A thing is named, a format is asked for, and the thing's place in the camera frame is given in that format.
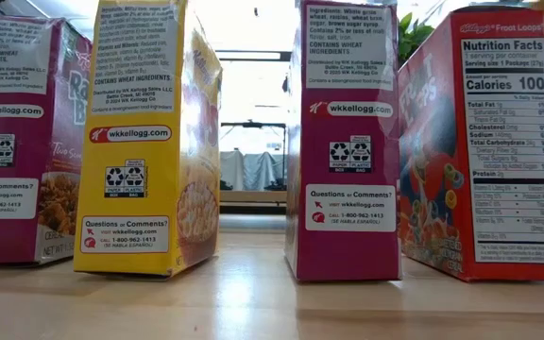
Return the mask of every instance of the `red cereal box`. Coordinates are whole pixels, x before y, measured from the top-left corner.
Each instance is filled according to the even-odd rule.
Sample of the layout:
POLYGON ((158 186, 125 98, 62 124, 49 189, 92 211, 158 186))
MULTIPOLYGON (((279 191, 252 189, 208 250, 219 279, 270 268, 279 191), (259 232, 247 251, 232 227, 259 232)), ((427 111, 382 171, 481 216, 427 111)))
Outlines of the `red cereal box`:
POLYGON ((302 1, 286 257, 298 280, 400 278, 396 7, 302 1))
POLYGON ((0 264, 73 255, 91 43, 0 16, 0 264))
POLYGON ((457 10, 399 71, 403 252, 544 281, 544 14, 457 10))

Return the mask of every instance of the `recycling symbol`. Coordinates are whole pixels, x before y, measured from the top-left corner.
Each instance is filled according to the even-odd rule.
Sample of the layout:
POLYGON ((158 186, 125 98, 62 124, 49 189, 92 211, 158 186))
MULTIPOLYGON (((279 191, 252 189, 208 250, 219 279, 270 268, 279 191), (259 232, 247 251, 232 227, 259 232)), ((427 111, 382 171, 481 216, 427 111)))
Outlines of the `recycling symbol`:
POLYGON ((352 146, 351 157, 356 162, 368 162, 370 160, 370 149, 366 143, 356 143, 352 146))
POLYGON ((121 168, 114 167, 109 170, 109 172, 106 175, 106 182, 109 185, 121 185, 123 183, 123 179, 125 176, 123 175, 123 172, 121 171, 121 168))
POLYGON ((331 148, 331 158, 334 161, 347 161, 349 156, 348 146, 345 143, 335 143, 331 148))
POLYGON ((127 170, 126 183, 127 185, 140 186, 144 182, 143 170, 139 167, 130 167, 127 170))
POLYGON ((12 153, 11 141, 0 141, 0 157, 9 157, 12 153))

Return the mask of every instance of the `table surface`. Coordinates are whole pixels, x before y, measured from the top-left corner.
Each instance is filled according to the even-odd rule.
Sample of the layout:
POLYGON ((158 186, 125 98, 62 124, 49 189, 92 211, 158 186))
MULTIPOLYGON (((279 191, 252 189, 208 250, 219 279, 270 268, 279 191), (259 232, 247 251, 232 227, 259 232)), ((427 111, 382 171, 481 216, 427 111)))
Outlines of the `table surface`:
POLYGON ((403 259, 402 281, 296 284, 283 239, 222 233, 217 256, 167 282, 0 269, 0 339, 544 339, 544 283, 467 284, 403 259))

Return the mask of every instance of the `pink cereal box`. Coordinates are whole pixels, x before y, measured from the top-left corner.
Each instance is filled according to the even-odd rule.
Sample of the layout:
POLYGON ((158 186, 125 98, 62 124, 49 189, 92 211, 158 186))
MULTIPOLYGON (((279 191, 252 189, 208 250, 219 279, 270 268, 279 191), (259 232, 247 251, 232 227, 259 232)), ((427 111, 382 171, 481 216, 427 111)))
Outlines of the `pink cereal box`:
POLYGON ((0 264, 73 255, 91 43, 0 16, 0 264))
POLYGON ((302 1, 286 258, 300 281, 400 278, 396 7, 302 1))

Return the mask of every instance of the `yellow cereal box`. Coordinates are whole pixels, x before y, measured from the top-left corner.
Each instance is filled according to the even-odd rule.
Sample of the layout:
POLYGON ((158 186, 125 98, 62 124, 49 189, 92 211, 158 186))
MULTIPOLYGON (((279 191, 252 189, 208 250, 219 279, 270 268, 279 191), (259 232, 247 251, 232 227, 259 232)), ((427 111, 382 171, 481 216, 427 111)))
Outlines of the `yellow cereal box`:
POLYGON ((187 0, 101 0, 75 271, 172 276, 219 227, 222 69, 187 0))

